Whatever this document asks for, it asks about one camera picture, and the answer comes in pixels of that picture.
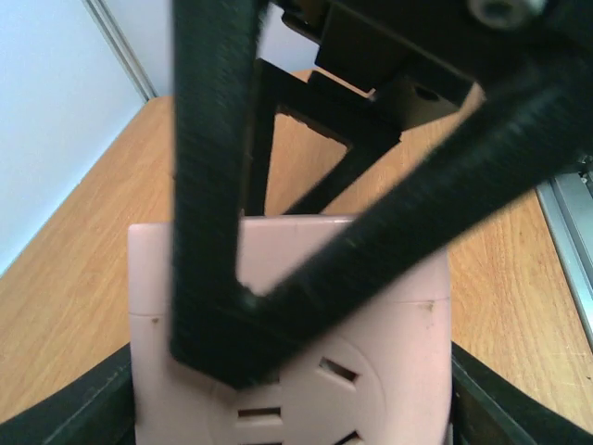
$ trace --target pink power outlet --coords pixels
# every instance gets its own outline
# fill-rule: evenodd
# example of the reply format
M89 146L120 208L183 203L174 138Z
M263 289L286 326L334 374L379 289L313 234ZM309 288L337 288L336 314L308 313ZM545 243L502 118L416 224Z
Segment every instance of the pink power outlet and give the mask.
M327 216L243 219L240 280L258 292L270 288L348 223ZM446 440L451 400L446 251L408 271L268 384L244 392L169 355L168 224L130 228L129 279L138 445Z

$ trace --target white wall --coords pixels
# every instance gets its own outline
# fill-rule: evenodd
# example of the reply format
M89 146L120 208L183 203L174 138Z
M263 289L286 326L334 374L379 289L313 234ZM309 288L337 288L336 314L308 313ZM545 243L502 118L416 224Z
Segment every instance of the white wall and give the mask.
M106 0L159 95L172 93L170 0ZM259 45L261 57L287 70L314 65L317 45L286 28L282 10L271 6Z
M143 100L82 1L3 1L0 18L1 274Z

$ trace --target wooden table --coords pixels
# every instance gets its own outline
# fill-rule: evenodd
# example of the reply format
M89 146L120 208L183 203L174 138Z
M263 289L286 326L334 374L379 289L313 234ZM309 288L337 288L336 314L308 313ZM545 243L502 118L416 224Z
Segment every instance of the wooden table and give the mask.
M457 117L403 135L327 213L363 210ZM171 101L150 101L0 280L0 421L129 340L126 230L170 220ZM267 212L282 212L344 148L277 118ZM535 194L450 248L453 338L536 400L593 431L593 355Z

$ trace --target socket hole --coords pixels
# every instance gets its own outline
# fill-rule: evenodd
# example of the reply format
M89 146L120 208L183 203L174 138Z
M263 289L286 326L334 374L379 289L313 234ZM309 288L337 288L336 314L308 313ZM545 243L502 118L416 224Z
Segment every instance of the socket hole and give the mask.
M334 445L364 445L357 431L352 431L345 438L338 440Z
M426 88L422 88L420 85L414 86L414 93L420 99L425 100L426 102L438 102L438 94L434 93Z
M322 368L324 372L344 378L351 384L354 384L356 379L359 378L359 375L354 371L351 371L341 364L331 361L330 359L326 359L325 357L323 357L319 362L319 367Z
M507 22L511 20L513 6L504 0L493 0L482 6L482 14L488 20Z
M282 418L280 416L280 407L255 408L249 410L238 410L237 417L240 425L257 424L262 425L280 425Z

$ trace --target screw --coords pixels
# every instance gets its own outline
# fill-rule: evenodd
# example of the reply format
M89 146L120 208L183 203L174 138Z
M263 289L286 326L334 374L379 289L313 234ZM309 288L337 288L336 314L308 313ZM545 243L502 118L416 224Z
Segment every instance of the screw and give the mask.
M547 0L468 0L470 12L488 28L512 31L541 15Z

